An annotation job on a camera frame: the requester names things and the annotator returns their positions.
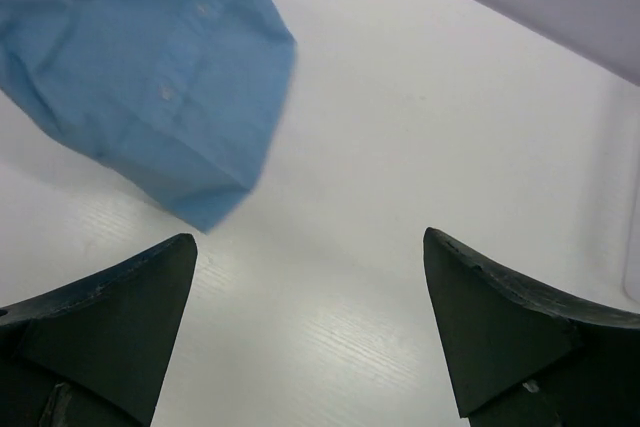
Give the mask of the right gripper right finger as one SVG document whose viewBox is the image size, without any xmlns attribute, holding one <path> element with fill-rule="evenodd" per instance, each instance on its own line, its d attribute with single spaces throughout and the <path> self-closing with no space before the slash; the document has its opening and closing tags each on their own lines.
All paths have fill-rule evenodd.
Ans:
<svg viewBox="0 0 640 427">
<path fill-rule="evenodd" d="M 473 426 L 636 426 L 639 316 L 507 268 L 441 230 L 427 288 L 456 406 Z"/>
</svg>

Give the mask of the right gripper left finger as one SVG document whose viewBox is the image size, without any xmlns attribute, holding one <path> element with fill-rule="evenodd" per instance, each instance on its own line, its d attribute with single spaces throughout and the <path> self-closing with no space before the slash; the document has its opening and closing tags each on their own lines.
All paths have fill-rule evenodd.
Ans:
<svg viewBox="0 0 640 427">
<path fill-rule="evenodd" d="M 175 235 L 1 309 L 4 426 L 148 426 L 197 260 Z"/>
</svg>

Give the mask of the light blue long sleeve shirt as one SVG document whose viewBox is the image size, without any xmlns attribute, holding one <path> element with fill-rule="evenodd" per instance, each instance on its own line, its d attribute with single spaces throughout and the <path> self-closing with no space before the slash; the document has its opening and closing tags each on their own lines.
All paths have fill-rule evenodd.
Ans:
<svg viewBox="0 0 640 427">
<path fill-rule="evenodd" d="M 2 91 L 202 232 L 257 184 L 294 60 L 272 0 L 1 0 Z"/>
</svg>

